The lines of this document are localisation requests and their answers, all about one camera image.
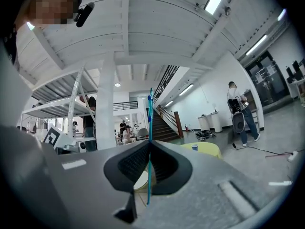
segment shoe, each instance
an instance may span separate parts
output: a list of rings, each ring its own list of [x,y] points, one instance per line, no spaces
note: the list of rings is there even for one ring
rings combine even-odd
[[[261,137],[261,135],[258,134],[258,137],[256,139],[254,139],[254,141],[257,142],[260,137]]]

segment desk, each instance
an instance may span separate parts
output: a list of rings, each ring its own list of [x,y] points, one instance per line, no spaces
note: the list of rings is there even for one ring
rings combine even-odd
[[[211,125],[212,125],[213,128],[215,129],[215,132],[222,132],[223,128],[220,124],[218,113],[219,112],[214,112],[214,113],[210,113],[210,114],[198,117],[197,119],[199,121],[200,129],[202,131],[210,130],[210,128],[212,128],[211,127]]]
[[[214,157],[223,159],[221,152],[219,150],[219,147],[214,143],[207,143],[207,142],[187,143],[187,144],[183,144],[181,146],[192,150],[192,145],[194,145],[194,144],[198,145],[198,152],[213,155]]]
[[[299,99],[301,99],[301,93],[300,93],[300,89],[299,89],[299,85],[304,83],[305,79],[299,80],[299,81],[295,81],[290,83],[289,85],[294,85],[296,87],[297,93],[299,95]]]

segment blue rod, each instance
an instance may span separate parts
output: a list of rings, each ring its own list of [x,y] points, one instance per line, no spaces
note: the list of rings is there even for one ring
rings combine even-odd
[[[148,141],[151,142],[153,138],[153,89],[152,88],[151,88],[151,93],[147,98],[148,98],[148,123],[149,123]],[[149,153],[147,205],[149,205],[151,198],[151,177],[152,177],[151,169],[152,169],[151,153]]]

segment railing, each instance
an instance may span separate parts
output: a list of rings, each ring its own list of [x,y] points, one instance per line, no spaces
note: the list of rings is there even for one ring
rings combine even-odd
[[[164,89],[166,88],[168,82],[170,82],[173,75],[176,73],[176,71],[178,69],[179,69],[179,66],[176,66],[176,65],[169,65],[167,67],[162,79],[160,80],[160,83],[159,83],[156,91],[154,92],[154,95],[153,95],[154,103],[158,100],[158,98],[160,97],[160,95],[162,94]]]
[[[178,135],[180,138],[183,138],[183,131],[182,131],[182,127],[181,127],[181,122],[180,122],[180,118],[179,118],[179,114],[178,112],[174,112],[174,116],[169,113],[168,111],[166,111],[165,109],[163,109],[160,105],[157,107],[158,111],[159,111],[159,115],[162,119],[166,118],[168,119],[177,129],[178,129]]]
[[[124,102],[124,103],[114,103],[113,110],[126,110],[126,109],[137,109],[138,108],[138,101],[132,102]]]

